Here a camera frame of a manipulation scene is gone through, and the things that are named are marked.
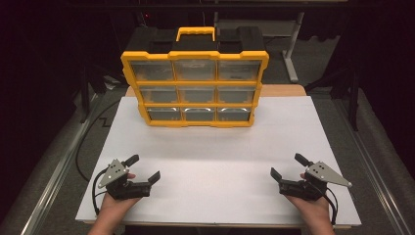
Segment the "metal gripper jaw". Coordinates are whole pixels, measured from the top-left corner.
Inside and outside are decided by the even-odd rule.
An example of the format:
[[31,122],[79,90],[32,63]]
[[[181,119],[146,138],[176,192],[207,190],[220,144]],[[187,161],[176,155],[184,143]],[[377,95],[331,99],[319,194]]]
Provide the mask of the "metal gripper jaw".
[[119,160],[114,159],[111,164],[108,165],[107,172],[104,174],[104,177],[101,179],[101,182],[98,184],[98,188],[104,188],[108,184],[118,180],[125,174],[129,172]]
[[352,186],[352,184],[348,180],[343,178],[341,175],[339,175],[337,172],[335,172],[333,169],[331,169],[328,165],[324,164],[323,162],[313,164],[305,172],[323,182],[338,184],[345,186],[347,188]]

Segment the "metal rail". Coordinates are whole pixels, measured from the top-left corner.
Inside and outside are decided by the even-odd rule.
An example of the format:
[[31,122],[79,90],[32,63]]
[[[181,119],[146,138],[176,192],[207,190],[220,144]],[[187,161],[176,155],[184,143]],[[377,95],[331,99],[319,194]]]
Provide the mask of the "metal rail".
[[378,195],[379,201],[384,207],[384,210],[391,221],[394,231],[397,235],[411,235],[412,232],[409,229],[409,226],[406,223],[404,217],[402,216],[399,208],[397,207],[393,194],[389,190],[387,184],[382,178],[381,173],[378,171],[374,162],[372,161],[372,156],[364,146],[359,133],[354,131],[352,126],[348,122],[345,104],[343,104],[341,100],[334,100],[334,104],[338,112],[341,114],[345,122],[345,125],[347,126],[348,132],[354,140],[357,150],[361,155],[360,159],[362,165],[366,169],[368,178],[372,182],[376,194]]
[[97,107],[102,101],[102,97],[94,95],[91,100],[92,111],[89,116],[86,118],[85,122],[78,128],[76,135],[70,145],[68,146],[65,154],[61,157],[58,165],[55,168],[51,178],[49,179],[48,184],[46,185],[45,190],[43,191],[42,196],[37,202],[36,207],[34,208],[30,218],[28,219],[22,235],[34,235],[38,234],[40,231],[43,221],[45,220],[49,210],[52,208],[52,205],[56,199],[56,196],[61,189],[62,184],[68,174],[70,164],[74,160],[75,152],[79,146],[79,142],[82,139],[82,136],[85,134],[86,129],[91,124],[91,117],[95,114]]

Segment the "finger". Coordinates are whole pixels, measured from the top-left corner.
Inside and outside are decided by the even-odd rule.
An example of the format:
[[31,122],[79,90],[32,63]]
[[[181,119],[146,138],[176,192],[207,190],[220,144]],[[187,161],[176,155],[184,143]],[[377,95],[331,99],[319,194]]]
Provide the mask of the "finger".
[[135,176],[136,175],[133,173],[128,173],[127,178],[132,179],[132,178],[135,178]]

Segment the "yellow frame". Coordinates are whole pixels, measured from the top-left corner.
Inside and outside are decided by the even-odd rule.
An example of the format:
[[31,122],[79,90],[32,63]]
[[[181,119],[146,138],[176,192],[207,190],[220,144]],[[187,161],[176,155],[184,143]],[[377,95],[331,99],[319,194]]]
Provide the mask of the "yellow frame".
[[[182,34],[212,34],[212,40],[214,40],[214,28],[213,27],[181,27],[178,31],[176,40],[180,39]],[[177,60],[213,60],[215,61],[215,73],[214,80],[179,80],[175,72],[174,61]],[[219,80],[218,79],[218,61],[260,61],[260,67],[258,70],[256,80]],[[236,126],[251,126],[254,123],[254,109],[257,107],[260,89],[261,78],[263,71],[268,65],[269,56],[266,51],[243,51],[239,54],[220,54],[218,51],[170,51],[168,54],[149,54],[145,51],[125,51],[121,55],[121,61],[123,64],[123,73],[128,84],[133,88],[134,93],[138,100],[138,110],[141,117],[148,125],[155,126],[170,126],[181,127],[189,125],[207,125],[216,127],[236,127]],[[170,61],[173,71],[173,80],[137,80],[132,69],[130,62],[132,61]],[[140,92],[141,86],[214,86],[214,92],[216,93],[217,86],[254,86],[253,101],[248,104],[236,104],[236,103],[146,103]],[[176,95],[179,99],[178,89],[176,89]],[[151,120],[150,115],[147,112],[147,108],[250,108],[250,117],[247,121],[221,121],[221,120],[207,120],[207,121],[189,121],[183,119],[181,113],[181,120]]]

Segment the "yellow organizer box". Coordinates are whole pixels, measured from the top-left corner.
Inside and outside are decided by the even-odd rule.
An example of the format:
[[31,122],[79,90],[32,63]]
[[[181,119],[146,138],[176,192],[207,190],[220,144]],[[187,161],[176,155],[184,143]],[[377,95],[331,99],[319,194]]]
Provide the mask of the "yellow organizer box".
[[257,27],[138,27],[121,60],[148,125],[251,126],[268,65]]

